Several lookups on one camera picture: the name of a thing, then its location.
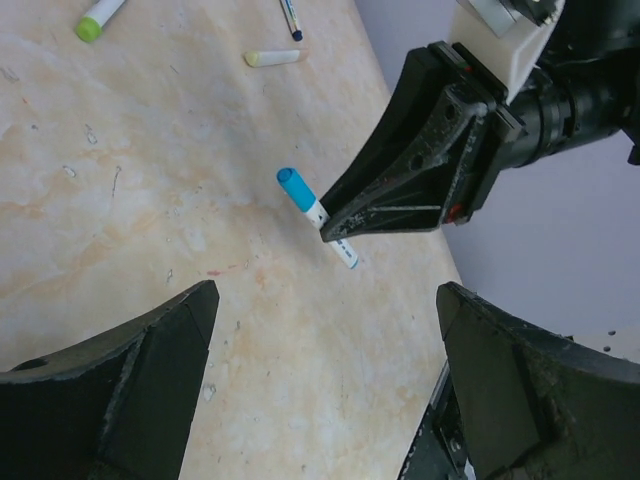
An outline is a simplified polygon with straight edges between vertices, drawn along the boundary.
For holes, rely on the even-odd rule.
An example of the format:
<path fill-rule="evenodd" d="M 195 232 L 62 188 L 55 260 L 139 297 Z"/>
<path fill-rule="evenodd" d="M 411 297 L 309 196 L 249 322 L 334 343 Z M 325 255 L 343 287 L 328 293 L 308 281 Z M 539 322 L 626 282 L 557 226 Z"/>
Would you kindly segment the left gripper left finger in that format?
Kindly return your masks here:
<path fill-rule="evenodd" d="M 2 478 L 178 478 L 218 305 L 201 281 L 2 373 Z"/>

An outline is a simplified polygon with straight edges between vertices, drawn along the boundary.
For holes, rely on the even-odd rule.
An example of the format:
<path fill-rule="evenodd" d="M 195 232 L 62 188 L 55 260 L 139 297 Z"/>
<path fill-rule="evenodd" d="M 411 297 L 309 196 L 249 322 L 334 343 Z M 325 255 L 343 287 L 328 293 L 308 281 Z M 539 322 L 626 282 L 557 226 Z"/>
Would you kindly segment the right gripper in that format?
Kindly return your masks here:
<path fill-rule="evenodd" d="M 620 83 L 605 67 L 542 62 L 509 99 L 461 44 L 413 49 L 379 123 L 322 197 L 321 238 L 466 223 L 502 171 L 619 129 Z"/>

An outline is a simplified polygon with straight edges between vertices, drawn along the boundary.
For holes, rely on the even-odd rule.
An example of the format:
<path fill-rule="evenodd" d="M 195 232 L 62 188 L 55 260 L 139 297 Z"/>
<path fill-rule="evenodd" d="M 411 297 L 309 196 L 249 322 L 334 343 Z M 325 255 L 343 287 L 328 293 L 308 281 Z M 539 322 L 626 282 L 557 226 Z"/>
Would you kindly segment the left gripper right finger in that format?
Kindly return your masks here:
<path fill-rule="evenodd" d="M 454 282 L 439 286 L 436 306 L 477 478 L 638 478 L 638 364 Z"/>

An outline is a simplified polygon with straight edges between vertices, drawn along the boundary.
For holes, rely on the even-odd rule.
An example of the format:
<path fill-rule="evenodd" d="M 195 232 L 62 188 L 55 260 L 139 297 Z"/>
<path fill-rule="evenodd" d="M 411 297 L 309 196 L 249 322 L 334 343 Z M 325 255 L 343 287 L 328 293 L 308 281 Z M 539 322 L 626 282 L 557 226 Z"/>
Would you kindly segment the peach capped pen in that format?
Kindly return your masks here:
<path fill-rule="evenodd" d="M 251 68 L 264 68 L 293 64 L 304 61 L 309 54 L 308 49 L 257 51 L 249 50 L 243 54 L 243 58 Z"/>

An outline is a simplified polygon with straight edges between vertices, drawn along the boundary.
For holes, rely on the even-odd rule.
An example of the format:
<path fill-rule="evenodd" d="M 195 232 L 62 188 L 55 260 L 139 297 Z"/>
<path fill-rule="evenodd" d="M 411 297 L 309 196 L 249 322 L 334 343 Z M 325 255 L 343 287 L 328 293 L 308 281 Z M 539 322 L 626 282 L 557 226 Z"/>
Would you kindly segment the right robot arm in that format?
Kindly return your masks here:
<path fill-rule="evenodd" d="M 409 51 L 378 125 L 323 196 L 324 241 L 464 224 L 499 174 L 639 138 L 635 1 L 463 1 Z"/>

